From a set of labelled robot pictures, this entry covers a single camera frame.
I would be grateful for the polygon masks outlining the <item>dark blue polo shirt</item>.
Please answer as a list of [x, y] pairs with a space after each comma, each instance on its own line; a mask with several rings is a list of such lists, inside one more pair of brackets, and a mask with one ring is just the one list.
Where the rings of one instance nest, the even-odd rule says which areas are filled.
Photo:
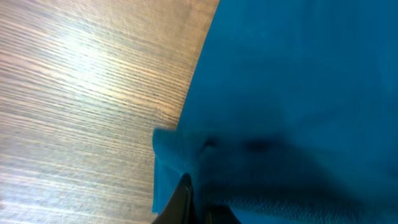
[[188, 174], [195, 223], [396, 223], [397, 1], [221, 0], [152, 145], [158, 215]]

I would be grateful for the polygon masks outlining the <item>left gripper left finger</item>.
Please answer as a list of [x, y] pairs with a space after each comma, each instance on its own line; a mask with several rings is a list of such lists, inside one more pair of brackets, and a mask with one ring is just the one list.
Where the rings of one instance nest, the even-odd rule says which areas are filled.
[[193, 188], [188, 174], [182, 175], [163, 211], [152, 224], [194, 224]]

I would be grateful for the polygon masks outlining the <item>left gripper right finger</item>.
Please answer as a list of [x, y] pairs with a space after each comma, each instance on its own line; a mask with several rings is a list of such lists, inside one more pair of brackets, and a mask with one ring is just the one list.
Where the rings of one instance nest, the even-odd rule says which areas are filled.
[[204, 224], [241, 224], [226, 206], [212, 206], [205, 212]]

